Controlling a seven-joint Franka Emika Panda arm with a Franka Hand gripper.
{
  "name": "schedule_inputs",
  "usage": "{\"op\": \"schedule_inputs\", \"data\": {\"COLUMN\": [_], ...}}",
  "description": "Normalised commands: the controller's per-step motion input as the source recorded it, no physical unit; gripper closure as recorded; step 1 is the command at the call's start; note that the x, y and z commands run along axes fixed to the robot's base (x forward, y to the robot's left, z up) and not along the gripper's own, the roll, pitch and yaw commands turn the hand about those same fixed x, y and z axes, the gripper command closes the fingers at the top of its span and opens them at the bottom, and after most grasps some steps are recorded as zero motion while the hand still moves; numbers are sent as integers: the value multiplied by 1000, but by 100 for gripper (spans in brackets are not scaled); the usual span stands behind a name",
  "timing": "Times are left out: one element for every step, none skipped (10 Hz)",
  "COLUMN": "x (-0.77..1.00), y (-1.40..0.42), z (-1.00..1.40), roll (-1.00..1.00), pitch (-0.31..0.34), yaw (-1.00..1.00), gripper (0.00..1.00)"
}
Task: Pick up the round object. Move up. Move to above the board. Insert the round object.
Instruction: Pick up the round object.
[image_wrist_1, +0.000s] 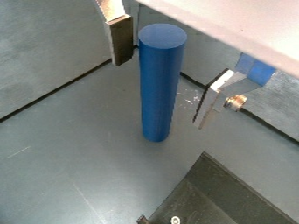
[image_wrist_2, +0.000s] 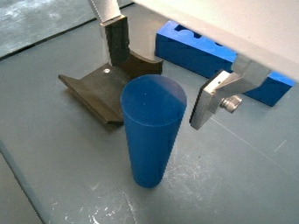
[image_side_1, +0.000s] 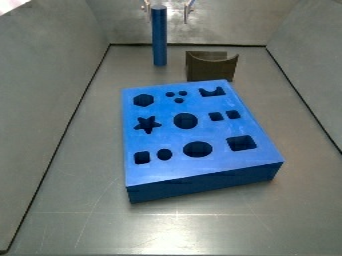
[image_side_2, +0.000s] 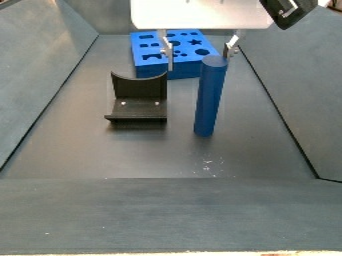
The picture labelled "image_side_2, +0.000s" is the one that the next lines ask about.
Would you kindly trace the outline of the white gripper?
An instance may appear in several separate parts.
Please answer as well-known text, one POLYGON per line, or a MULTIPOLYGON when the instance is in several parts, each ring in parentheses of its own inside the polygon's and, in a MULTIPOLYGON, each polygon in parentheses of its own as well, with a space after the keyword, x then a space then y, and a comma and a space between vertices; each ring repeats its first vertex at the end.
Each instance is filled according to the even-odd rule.
MULTIPOLYGON (((160 53, 173 70, 173 46, 165 29, 264 29, 271 23, 259 0, 129 0, 131 20, 137 29, 160 29, 160 53)), ((223 57, 237 50, 240 32, 236 30, 223 45, 223 57)))

